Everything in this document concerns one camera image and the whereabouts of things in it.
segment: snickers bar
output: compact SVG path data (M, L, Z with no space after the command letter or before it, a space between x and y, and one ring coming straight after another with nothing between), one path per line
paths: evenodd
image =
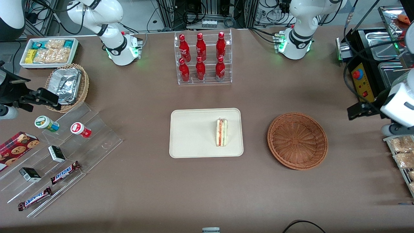
M71 164L69 167L67 167L65 170L61 171L59 174L57 174L55 177L51 178L52 185L56 184L60 180L63 180L65 177L69 176L70 173L74 172L76 169L80 168L80 164L78 161Z
M24 201L24 202L20 202L19 206L18 206L19 211L23 211L23 210L29 208L29 206L31 206L33 203L38 202L40 199L42 199L46 196L52 196L52 195L53 194L52 194L51 188L47 187L43 192L41 192L41 193L37 194L36 196L30 198L29 200Z

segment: table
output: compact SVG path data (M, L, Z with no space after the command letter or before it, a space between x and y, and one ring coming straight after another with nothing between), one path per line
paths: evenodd
M78 63L90 78L87 103L125 141L36 218L22 218L0 193L0 231L8 232L282 232L305 219L327 232L412 232L409 191L382 142L378 116L348 121L357 100L336 63L341 26L323 26L311 51L292 61L249 30L233 30L233 83L177 85L173 33L151 34L142 59L116 66L98 37L78 37ZM31 88L50 70L25 70ZM173 159L170 114L176 109L240 109L244 154ZM34 119L60 114L35 106L0 121L0 141L18 131L40 134ZM284 167L267 147L270 122L286 112L310 115L329 151L308 171Z

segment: woven bread basket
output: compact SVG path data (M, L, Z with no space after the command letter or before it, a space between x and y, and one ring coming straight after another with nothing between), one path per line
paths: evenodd
M76 96L76 102L72 105L62 105L62 108L60 109L60 111L58 111L56 109L53 109L49 106L46 106L51 111L66 113L69 110L71 110L72 108L74 108L75 106L77 106L79 103L84 102L84 100L86 99L86 96L88 95L88 88L89 88L88 74L78 64L65 65L65 66L59 67L58 69L69 69L69 68L76 68L76 69L79 69L82 72L82 76L80 78L79 90L78 90L78 93L77 93L77 96ZM49 75L49 78L46 81L46 85L45 85L46 89L49 87L49 82L51 80L51 77L52 77L52 74Z
M298 112L276 117L267 131L267 143L279 162L296 170L318 166L328 152L328 139L322 127Z

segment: red bottle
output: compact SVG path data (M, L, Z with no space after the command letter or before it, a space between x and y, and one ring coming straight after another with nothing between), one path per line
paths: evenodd
M206 76L206 65L204 65L203 58L201 56L197 57L197 64L195 65L197 70L197 78L200 81L203 81Z
M224 80L224 69L226 68L226 66L223 63L223 56L219 56L217 60L219 62L216 64L216 80L221 82Z
M180 34L180 53L181 57L185 59L185 62L191 61L191 55L190 55L190 47L188 46L187 41L185 41L185 36L183 34Z
M203 61L207 59L207 50L206 50L206 42L203 39L203 33L197 33L197 44L195 45L197 48L197 56L201 56Z
M219 32L219 40L216 44L216 56L219 59L220 56L226 55L226 42L224 41L224 32Z
M184 58L180 58L178 61L180 63L178 69L180 70L181 78L183 82L187 83L190 81L190 70L188 69L188 66L185 63Z

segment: cookie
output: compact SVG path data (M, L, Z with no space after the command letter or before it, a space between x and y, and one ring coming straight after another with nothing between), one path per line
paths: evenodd
M30 139L30 138L29 138L28 136L26 136L26 135L24 135L24 134L21 134L21 135L17 138L17 141L18 141L18 142L20 142L20 143L26 144L26 143L27 143L27 141L28 141L29 139Z
M18 158L11 158L9 160L7 160L4 164L6 166L10 166L12 163L14 163Z
M12 150L12 154L13 155L18 155L18 154L23 153L25 150L26 150L26 147L24 147L24 146L18 146L18 147L14 148Z
M28 147L28 148L33 148L33 147L37 146L39 143L40 143L40 142L39 142L38 140L34 140L34 141L29 142L29 143L27 144L27 147Z

